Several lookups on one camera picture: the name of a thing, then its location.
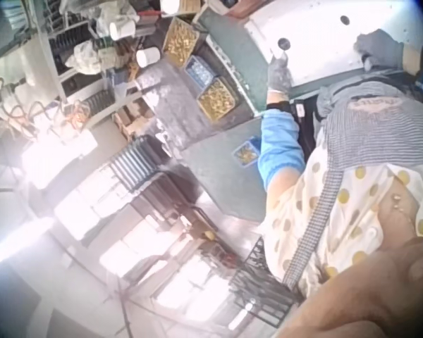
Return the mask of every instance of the tray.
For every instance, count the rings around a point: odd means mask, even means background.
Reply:
[[[207,117],[215,122],[234,109],[237,104],[236,95],[222,77],[213,83],[197,98],[197,102]]]
[[[204,91],[216,77],[216,73],[207,65],[200,56],[192,55],[185,66],[185,72],[195,84]]]
[[[195,49],[200,33],[191,25],[173,18],[163,43],[163,52],[177,67],[183,67]]]
[[[256,163],[260,156],[259,144],[260,138],[251,137],[233,151],[233,157],[243,168],[249,167],[250,165]]]

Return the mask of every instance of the white cup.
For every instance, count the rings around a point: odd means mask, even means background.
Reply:
[[[156,47],[140,49],[136,52],[136,61],[141,68],[156,63],[160,59],[160,50]]]
[[[129,18],[119,18],[114,23],[110,23],[110,36],[116,41],[123,37],[135,34],[135,21]]]

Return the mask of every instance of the white board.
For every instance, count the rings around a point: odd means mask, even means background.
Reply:
[[[412,0],[276,0],[252,14],[245,28],[268,62],[282,53],[280,38],[290,41],[294,85],[361,68],[353,50],[361,33],[382,28],[398,41],[423,46],[423,14]]]

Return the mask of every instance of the polka dot shirt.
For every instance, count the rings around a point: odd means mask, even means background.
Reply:
[[[317,207],[324,188],[327,158],[320,134],[301,178],[281,196],[260,225],[266,262],[279,281]],[[423,237],[423,165],[411,169],[387,163],[347,169],[321,241],[298,285],[305,296],[315,293],[323,282],[363,261],[381,246],[384,234],[377,216],[379,203],[395,177],[418,202],[414,226],[417,236]]]

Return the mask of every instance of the workbench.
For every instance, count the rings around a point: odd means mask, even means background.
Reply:
[[[181,155],[214,203],[226,215],[261,222],[266,193],[254,163],[242,168],[233,151],[252,136],[260,136],[256,118],[193,144]]]

